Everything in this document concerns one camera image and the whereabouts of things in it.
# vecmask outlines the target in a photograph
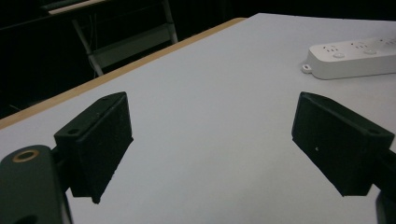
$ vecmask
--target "wooden table edge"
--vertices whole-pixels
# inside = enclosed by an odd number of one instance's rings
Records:
[[[20,112],[17,112],[15,114],[5,117],[3,119],[0,119],[0,130],[4,129],[14,123],[17,123],[21,120],[28,119],[28,118],[32,117],[33,115],[36,115],[44,110],[47,110],[53,106],[56,106],[64,101],[67,101],[67,100],[73,98],[73,97],[79,96],[80,94],[82,94],[85,91],[92,90],[93,88],[98,87],[98,86],[100,86],[100,85],[102,85],[116,77],[122,76],[123,74],[126,74],[126,73],[146,64],[146,63],[150,63],[156,59],[159,59],[162,56],[169,54],[177,49],[184,48],[184,47],[188,46],[189,44],[192,44],[192,43],[194,43],[200,39],[203,39],[207,36],[213,35],[216,32],[219,32],[227,27],[237,24],[238,22],[243,21],[245,19],[246,18],[235,18],[230,21],[226,21],[216,27],[213,27],[213,28],[208,29],[204,32],[201,32],[198,35],[189,37],[189,38],[182,40],[172,46],[169,46],[165,49],[161,49],[157,52],[154,52],[145,58],[139,59],[139,60],[129,63],[121,68],[118,68],[112,72],[109,72],[109,73],[105,74],[104,76],[101,76],[101,77],[98,77],[91,81],[88,81],[86,83],[83,83],[69,91],[65,91],[59,95],[49,98],[48,100],[45,100],[45,101],[38,103],[36,105],[32,105],[26,109],[23,109]]]

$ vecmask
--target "power outlet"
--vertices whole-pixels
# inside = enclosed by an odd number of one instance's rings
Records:
[[[320,79],[396,73],[396,38],[369,38],[312,46],[302,71]]]

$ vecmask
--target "white surface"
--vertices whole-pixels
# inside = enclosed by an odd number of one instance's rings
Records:
[[[306,62],[303,72],[321,79],[394,74],[396,38],[376,37],[315,45],[309,48]]]
[[[300,71],[310,46],[379,35],[396,36],[396,22],[256,15],[1,130],[0,157],[54,147],[88,105],[127,91],[135,140],[99,205],[68,192],[75,223],[376,223],[378,189],[341,197],[291,126],[308,91],[396,133],[396,75]]]

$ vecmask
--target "mounting hole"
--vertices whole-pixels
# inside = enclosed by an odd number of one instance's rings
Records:
[[[24,162],[24,161],[32,160],[36,156],[38,156],[38,151],[36,149],[28,149],[15,155],[12,160],[14,162]]]
[[[374,129],[369,129],[369,133],[379,134],[380,132]]]
[[[38,221],[37,216],[27,216],[27,217],[23,217],[20,220],[14,222],[14,224],[36,224]]]
[[[69,132],[67,132],[68,134],[75,134],[78,133],[79,129],[72,129]]]

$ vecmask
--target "power strip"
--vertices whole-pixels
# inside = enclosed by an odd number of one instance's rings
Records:
[[[369,38],[312,46],[302,71],[320,79],[396,73],[396,38]]]

